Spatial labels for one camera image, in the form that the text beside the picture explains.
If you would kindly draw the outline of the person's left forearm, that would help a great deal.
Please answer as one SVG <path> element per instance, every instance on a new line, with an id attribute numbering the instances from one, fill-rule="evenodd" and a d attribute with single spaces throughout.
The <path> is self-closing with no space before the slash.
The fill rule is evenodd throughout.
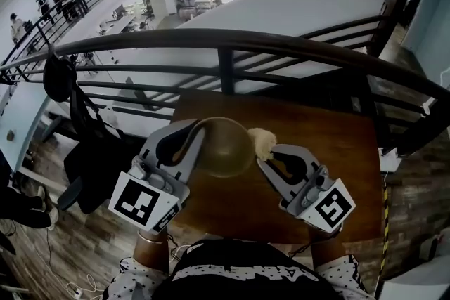
<path id="1" fill-rule="evenodd" d="M 139 229 L 133 258 L 142 266 L 169 272 L 169 248 L 167 230 L 158 234 Z"/>

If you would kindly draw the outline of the yellow black hazard tape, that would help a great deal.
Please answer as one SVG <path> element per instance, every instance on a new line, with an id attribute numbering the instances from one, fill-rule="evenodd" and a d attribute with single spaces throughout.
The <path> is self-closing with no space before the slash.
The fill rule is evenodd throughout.
<path id="1" fill-rule="evenodd" d="M 382 256 L 380 262 L 380 270 L 378 275 L 381 276 L 385 269 L 386 258 L 387 258 L 387 250 L 389 246 L 389 204 L 388 204 L 388 194 L 387 194 L 387 186 L 384 185 L 383 189 L 383 209 L 384 209 L 384 232 L 383 232 L 383 242 L 382 242 Z"/>

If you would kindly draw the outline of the white plastic clamp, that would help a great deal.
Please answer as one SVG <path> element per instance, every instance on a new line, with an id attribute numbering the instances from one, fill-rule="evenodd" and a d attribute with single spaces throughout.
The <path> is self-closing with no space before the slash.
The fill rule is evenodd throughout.
<path id="1" fill-rule="evenodd" d="M 430 97 L 421 105 L 421 107 L 423 109 L 422 114 L 421 114 L 422 117 L 427 117 L 428 115 L 430 115 L 431 106 L 434 104 L 434 102 L 435 102 L 435 98 Z"/>

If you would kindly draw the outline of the brown wooden chair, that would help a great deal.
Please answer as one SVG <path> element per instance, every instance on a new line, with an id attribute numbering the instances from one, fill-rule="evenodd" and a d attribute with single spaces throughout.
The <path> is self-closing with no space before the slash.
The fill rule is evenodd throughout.
<path id="1" fill-rule="evenodd" d="M 0 72 L 22 65 L 38 63 L 51 56 L 71 56 L 79 53 L 140 48 L 200 48 L 213 49 L 218 61 L 214 67 L 185 65 L 99 65 L 78 67 L 77 71 L 105 70 L 126 72 L 154 72 L 165 74 L 187 74 L 199 77 L 212 77 L 221 82 L 221 89 L 226 94 L 233 94 L 235 82 L 238 80 L 258 81 L 279 86 L 304 87 L 303 81 L 294 77 L 274 75 L 271 71 L 248 72 L 236 67 L 235 51 L 241 51 L 241 60 L 266 55 L 265 61 L 290 58 L 284 67 L 299 65 L 313 61 L 324 65 L 332 65 L 349 70 L 359 76 L 373 76 L 409 88 L 433 98 L 429 114 L 423 115 L 415 123 L 400 119 L 383 118 L 384 122 L 405 127 L 385 147 L 385 151 L 393 148 L 401 153 L 415 152 L 422 148 L 450 126 L 450 91 L 434 82 L 399 66 L 390 64 L 379 58 L 357 51 L 357 45 L 346 47 L 332 43 L 313 41 L 304 37 L 288 37 L 278 34 L 219 29 L 175 29 L 132 32 L 114 34 L 75 41 L 49 47 L 17 61 L 0 65 Z"/>

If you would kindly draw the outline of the black office chair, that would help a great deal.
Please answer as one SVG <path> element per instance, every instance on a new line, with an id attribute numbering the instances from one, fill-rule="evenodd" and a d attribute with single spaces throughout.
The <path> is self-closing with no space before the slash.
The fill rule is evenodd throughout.
<path id="1" fill-rule="evenodd" d="M 58 57 L 54 46 L 48 51 L 43 84 L 51 100 L 69 102 L 78 140 L 64 159 L 70 184 L 58 198 L 58 206 L 66 210 L 77 203 L 83 213 L 90 214 L 111 198 L 120 173 L 130 169 L 144 139 L 103 120 L 98 107 L 78 86 L 75 66 L 68 58 Z"/>

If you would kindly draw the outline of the frosted glass partition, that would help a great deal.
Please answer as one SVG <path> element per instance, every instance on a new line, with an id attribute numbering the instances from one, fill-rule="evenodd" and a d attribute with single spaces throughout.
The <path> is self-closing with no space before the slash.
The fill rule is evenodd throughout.
<path id="1" fill-rule="evenodd" d="M 450 0 L 421 0 L 401 46 L 429 80 L 450 90 Z"/>

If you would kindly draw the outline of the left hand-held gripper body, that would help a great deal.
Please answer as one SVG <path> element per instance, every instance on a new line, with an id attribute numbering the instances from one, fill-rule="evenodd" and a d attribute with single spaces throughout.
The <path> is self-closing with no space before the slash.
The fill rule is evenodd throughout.
<path id="1" fill-rule="evenodd" d="M 108 209 L 139 229 L 156 235 L 182 210 L 189 195 L 190 190 L 184 183 L 135 156 L 131 169 L 120 173 Z"/>

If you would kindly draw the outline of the white power strip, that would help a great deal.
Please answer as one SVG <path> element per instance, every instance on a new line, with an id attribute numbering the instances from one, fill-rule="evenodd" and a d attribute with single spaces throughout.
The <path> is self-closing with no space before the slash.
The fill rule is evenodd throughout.
<path id="1" fill-rule="evenodd" d="M 66 288 L 68 291 L 72 292 L 72 297 L 75 300 L 80 300 L 82 298 L 82 295 L 84 294 L 84 291 L 82 288 L 78 287 L 75 283 L 70 282 L 67 283 Z"/>

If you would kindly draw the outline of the white desk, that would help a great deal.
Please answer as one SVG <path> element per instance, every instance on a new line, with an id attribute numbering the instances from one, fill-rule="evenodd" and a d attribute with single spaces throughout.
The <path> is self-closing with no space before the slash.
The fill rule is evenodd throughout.
<path id="1" fill-rule="evenodd" d="M 0 151 L 12 172 L 23 164 L 25 153 L 49 104 L 42 83 L 20 82 L 0 116 Z M 9 129 L 15 131 L 13 142 L 6 140 Z"/>

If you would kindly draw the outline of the white plastic bag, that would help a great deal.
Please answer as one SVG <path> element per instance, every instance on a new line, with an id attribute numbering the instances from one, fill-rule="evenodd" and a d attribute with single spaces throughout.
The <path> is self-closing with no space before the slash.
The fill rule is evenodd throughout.
<path id="1" fill-rule="evenodd" d="M 113 108 L 106 106 L 98 111 L 106 130 L 116 138 L 121 138 L 123 132 L 118 128 L 117 115 L 114 113 Z"/>

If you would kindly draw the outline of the dark wooden railing post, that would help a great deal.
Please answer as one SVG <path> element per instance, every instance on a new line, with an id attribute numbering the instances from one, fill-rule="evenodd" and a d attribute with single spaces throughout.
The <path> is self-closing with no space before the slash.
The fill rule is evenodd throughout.
<path id="1" fill-rule="evenodd" d="M 385 10 L 382 14 L 384 18 L 379 22 L 377 32 L 373 36 L 372 56 L 378 58 L 382 53 L 399 22 L 406 2 L 407 0 L 387 0 Z"/>

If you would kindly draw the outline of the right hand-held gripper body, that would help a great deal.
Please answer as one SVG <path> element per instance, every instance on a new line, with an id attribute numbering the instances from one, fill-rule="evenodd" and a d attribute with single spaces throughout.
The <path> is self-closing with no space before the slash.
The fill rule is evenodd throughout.
<path id="1" fill-rule="evenodd" d="M 283 211 L 325 233 L 339 230 L 355 207 L 342 180 L 330 178 L 325 166 L 308 178 L 291 201 L 280 203 Z"/>

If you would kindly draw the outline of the person's black white shirt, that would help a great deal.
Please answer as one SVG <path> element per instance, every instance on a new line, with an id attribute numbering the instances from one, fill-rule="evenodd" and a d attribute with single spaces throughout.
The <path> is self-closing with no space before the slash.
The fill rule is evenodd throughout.
<path id="1" fill-rule="evenodd" d="M 311 270 L 270 244 L 207 239 L 190 246 L 171 275 L 122 259 L 101 300 L 375 299 L 352 255 Z"/>

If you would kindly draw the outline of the beige sponge ball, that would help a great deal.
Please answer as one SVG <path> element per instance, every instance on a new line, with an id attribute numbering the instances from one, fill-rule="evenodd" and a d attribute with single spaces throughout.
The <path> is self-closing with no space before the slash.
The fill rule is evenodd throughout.
<path id="1" fill-rule="evenodd" d="M 247 130 L 252 139 L 257 159 L 265 162 L 274 158 L 272 148 L 277 144 L 276 135 L 262 128 Z"/>

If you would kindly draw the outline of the person's right forearm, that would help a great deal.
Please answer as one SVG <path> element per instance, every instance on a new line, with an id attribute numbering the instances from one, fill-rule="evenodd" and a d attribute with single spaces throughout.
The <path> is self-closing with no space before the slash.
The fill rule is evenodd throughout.
<path id="1" fill-rule="evenodd" d="M 339 238 L 339 232 L 330 234 L 316 228 L 309 228 L 308 231 L 311 256 L 315 269 L 346 255 L 345 248 Z"/>

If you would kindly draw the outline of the white curved counter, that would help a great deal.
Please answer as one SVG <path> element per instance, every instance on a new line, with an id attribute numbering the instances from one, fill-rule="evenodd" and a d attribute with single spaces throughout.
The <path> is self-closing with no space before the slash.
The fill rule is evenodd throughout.
<path id="1" fill-rule="evenodd" d="M 376 300 L 450 300 L 450 255 L 435 257 L 379 285 Z"/>

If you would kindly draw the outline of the brown wooden table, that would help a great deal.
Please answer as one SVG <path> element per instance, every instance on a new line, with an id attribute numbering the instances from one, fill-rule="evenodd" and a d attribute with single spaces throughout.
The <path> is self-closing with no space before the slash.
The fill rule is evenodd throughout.
<path id="1" fill-rule="evenodd" d="M 382 185 L 373 122 L 367 117 L 264 97 L 213 91 L 181 94 L 174 120 L 226 117 L 244 127 L 271 131 L 279 143 L 299 145 L 342 179 L 355 201 L 342 238 L 357 242 L 382 233 Z M 186 206 L 174 224 L 201 233 L 281 244 L 307 241 L 305 223 L 281 210 L 280 196 L 256 164 L 237 177 L 214 178 L 194 171 Z"/>

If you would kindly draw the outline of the white plastic jug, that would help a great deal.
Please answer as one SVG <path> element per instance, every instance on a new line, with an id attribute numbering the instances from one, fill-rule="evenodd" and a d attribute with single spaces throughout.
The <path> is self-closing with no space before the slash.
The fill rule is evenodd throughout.
<path id="1" fill-rule="evenodd" d="M 420 245 L 419 259 L 431 261 L 435 257 L 450 255 L 450 235 L 435 235 Z"/>

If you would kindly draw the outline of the white power socket box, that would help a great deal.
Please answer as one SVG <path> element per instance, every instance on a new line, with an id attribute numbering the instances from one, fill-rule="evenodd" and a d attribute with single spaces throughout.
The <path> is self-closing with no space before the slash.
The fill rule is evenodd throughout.
<path id="1" fill-rule="evenodd" d="M 383 153 L 382 148 L 378 148 L 378 155 L 381 173 L 394 173 L 397 171 L 401 163 L 401 158 L 399 158 L 396 148 L 386 154 Z"/>

